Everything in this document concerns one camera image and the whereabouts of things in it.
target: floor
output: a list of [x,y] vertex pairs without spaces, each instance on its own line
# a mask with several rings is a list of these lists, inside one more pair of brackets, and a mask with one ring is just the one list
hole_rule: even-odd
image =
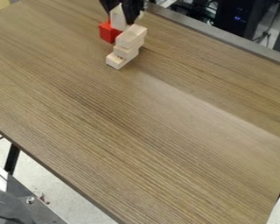
[[[256,37],[262,34],[268,27],[275,9],[272,7],[264,20],[258,26]],[[277,18],[271,30],[269,47],[271,48],[280,31],[280,16]],[[266,46],[266,39],[261,43]],[[4,166],[10,143],[3,139],[0,141],[0,165]],[[74,224],[115,224],[106,214],[94,205],[83,199],[77,192],[55,178],[49,171],[33,161],[30,157],[21,153],[14,176],[27,188],[39,197],[45,195],[48,205],[53,211]],[[268,224],[280,224],[280,200],[276,204]]]

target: light wooden block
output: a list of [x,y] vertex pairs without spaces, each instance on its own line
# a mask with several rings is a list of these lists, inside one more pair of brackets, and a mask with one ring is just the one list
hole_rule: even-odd
[[116,39],[116,45],[124,48],[131,48],[138,41],[144,39],[147,34],[147,28],[138,24],[133,24],[126,31],[120,34]]
[[113,47],[113,53],[117,55],[118,57],[124,58],[126,60],[129,60],[130,57],[133,57],[133,55],[139,51],[139,48],[144,44],[144,39],[142,38],[140,41],[136,42],[135,45],[133,45],[130,49],[126,49],[124,47],[121,47],[119,45],[115,45]]
[[111,26],[118,31],[124,31],[128,29],[127,20],[124,16],[122,4],[118,4],[111,12],[110,12],[110,20]]
[[139,50],[134,52],[133,55],[130,56],[129,59],[123,59],[115,55],[113,52],[106,57],[106,64],[113,67],[114,69],[121,69],[130,61],[132,61],[139,54]]

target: table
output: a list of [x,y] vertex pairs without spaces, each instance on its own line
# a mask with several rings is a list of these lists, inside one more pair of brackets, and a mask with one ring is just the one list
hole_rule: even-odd
[[119,223],[264,223],[280,63],[148,13],[116,71],[104,20],[87,0],[0,10],[0,132]]

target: computer tower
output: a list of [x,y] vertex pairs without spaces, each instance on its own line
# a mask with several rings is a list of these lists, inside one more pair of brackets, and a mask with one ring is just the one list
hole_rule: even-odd
[[252,39],[274,0],[220,0],[214,26]]

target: red cube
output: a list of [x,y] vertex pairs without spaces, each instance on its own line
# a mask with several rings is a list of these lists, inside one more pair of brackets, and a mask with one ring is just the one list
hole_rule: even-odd
[[99,25],[101,39],[107,41],[110,44],[113,44],[116,40],[116,37],[122,33],[111,27],[109,22],[101,23]]

